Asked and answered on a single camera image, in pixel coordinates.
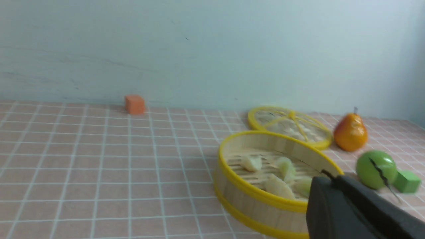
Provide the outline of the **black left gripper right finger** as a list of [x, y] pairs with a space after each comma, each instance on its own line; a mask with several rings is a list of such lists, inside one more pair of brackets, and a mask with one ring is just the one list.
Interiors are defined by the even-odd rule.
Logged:
[[424, 222], [381, 198], [347, 176], [337, 176], [335, 186], [342, 191], [355, 215], [379, 239], [423, 239]]

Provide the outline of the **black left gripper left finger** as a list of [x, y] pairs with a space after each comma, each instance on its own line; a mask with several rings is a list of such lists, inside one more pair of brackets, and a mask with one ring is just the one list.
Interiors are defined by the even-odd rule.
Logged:
[[372, 202], [355, 180], [327, 170], [314, 177], [307, 205], [310, 239], [374, 239], [376, 230], [367, 218]]

